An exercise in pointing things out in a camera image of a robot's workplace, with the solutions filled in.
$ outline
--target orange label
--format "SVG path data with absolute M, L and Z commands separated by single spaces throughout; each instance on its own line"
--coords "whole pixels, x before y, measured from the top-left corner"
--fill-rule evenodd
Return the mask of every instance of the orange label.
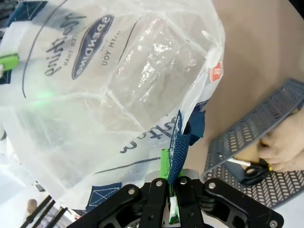
M 220 78 L 220 72 L 221 72 L 220 65 L 221 65 L 220 62 L 218 62 L 216 67 L 214 67 L 211 70 L 211 73 L 210 73 L 210 81 L 211 82 L 214 82 L 214 81 L 216 81 Z

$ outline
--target perforated basket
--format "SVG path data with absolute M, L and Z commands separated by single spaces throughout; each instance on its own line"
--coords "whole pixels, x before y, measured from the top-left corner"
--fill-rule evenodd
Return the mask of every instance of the perforated basket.
M 272 173 L 262 183 L 253 187 L 240 185 L 223 165 L 263 135 L 275 128 L 304 100 L 304 83 L 289 79 L 259 106 L 239 122 L 216 137 L 209 145 L 203 179 L 220 178 L 269 206 L 279 206 L 304 190 L 304 172 Z

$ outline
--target white bag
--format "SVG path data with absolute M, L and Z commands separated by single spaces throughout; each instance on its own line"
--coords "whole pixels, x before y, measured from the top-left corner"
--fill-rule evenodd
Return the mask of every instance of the white bag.
M 20 58 L 0 86 L 0 118 L 37 181 L 84 209 L 92 185 L 141 184 L 159 169 L 177 111 L 187 122 L 223 75 L 224 29 L 211 0 L 52 0 L 35 10 L 0 45 L 0 56 Z

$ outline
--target metal screw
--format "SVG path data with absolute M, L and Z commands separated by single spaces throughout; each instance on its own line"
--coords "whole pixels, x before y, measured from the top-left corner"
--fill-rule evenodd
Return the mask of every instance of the metal screw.
M 160 187 L 162 185 L 162 181 L 161 180 L 159 180 L 158 182 L 156 182 L 156 186 L 157 187 Z
M 180 184 L 182 184 L 182 185 L 187 184 L 187 179 L 186 178 L 182 178 L 180 180 Z
M 215 187 L 216 187 L 215 183 L 212 182 L 212 183 L 209 184 L 210 189 L 214 189 Z
M 269 223 L 269 225 L 270 225 L 271 228 L 276 228 L 276 227 L 277 227 L 277 221 L 272 220 L 272 221 Z
M 133 195 L 133 194 L 135 193 L 135 190 L 134 190 L 134 189 L 130 189 L 130 190 L 128 191 L 128 193 L 129 193 L 130 195 Z

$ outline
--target human hand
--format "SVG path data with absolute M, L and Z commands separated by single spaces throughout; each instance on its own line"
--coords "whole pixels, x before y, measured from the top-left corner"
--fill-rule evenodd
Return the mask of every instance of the human hand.
M 272 168 L 276 172 L 304 170 L 304 150 L 302 150 L 296 157 L 288 162 L 273 164 Z
M 291 161 L 304 149 L 304 109 L 286 118 L 261 140 L 267 147 L 258 149 L 259 157 L 271 166 Z

